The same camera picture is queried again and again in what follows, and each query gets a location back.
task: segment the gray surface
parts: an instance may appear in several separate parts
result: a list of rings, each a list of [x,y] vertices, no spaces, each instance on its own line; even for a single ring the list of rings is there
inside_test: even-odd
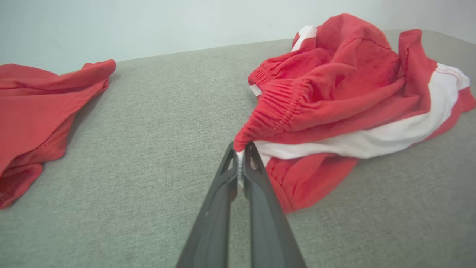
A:
[[[389,39],[396,44],[397,32]],[[0,212],[1,267],[173,267],[222,154],[256,100],[247,76],[289,40],[119,62],[78,115],[67,154]],[[424,34],[476,79],[476,45]],[[476,112],[448,133],[363,160],[289,215],[309,267],[476,267]],[[248,204],[232,206],[230,267],[248,267]]]

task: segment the gray fabric surface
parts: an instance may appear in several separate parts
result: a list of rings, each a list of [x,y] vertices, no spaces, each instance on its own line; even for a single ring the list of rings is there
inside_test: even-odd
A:
[[[398,32],[388,32],[397,44]],[[79,114],[66,155],[0,211],[0,267],[173,267],[234,134],[247,76],[290,40],[119,62]],[[425,32],[437,61],[476,79],[476,45]],[[361,161],[288,216],[309,267],[476,267],[476,112],[448,133]],[[249,267],[248,203],[232,205],[230,267]]]

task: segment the white wall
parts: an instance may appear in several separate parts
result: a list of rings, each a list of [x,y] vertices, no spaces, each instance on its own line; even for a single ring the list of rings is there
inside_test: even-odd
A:
[[[476,43],[474,0],[0,0],[0,64],[56,73],[293,38],[343,12],[383,30],[421,28]]]

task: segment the red fabric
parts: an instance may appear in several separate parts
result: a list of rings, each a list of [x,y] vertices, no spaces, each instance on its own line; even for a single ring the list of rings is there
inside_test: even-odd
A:
[[[264,61],[249,76],[262,95],[235,137],[235,150],[255,140],[314,142],[427,113],[428,83],[437,63],[426,57],[421,35],[401,33],[397,54],[374,25],[348,14],[330,18],[299,50]],[[469,89],[461,90],[451,117],[427,139],[447,131],[475,105]],[[316,154],[272,158],[266,170],[288,213],[315,204],[357,162]]]
[[[0,208],[6,208],[39,177],[41,163],[62,157],[76,112],[103,93],[113,60],[86,63],[77,72],[0,66]]]

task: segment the red garment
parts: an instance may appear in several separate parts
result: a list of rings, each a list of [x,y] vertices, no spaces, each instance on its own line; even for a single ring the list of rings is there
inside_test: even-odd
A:
[[[426,57],[420,30],[400,35],[398,54],[383,32],[348,14],[311,30],[304,40],[308,33],[296,35],[292,52],[264,61],[249,76],[262,94],[234,144],[240,152],[257,141],[260,154],[271,157],[266,169],[285,212],[323,198],[359,158],[433,138],[476,106],[461,71]],[[446,98],[437,87],[450,82],[454,88],[442,92],[456,95],[454,103],[432,107]],[[314,145],[318,153],[308,150]]]
[[[0,66],[0,208],[26,192],[40,176],[42,162],[64,155],[76,112],[108,88],[115,68],[108,60],[56,75]]]

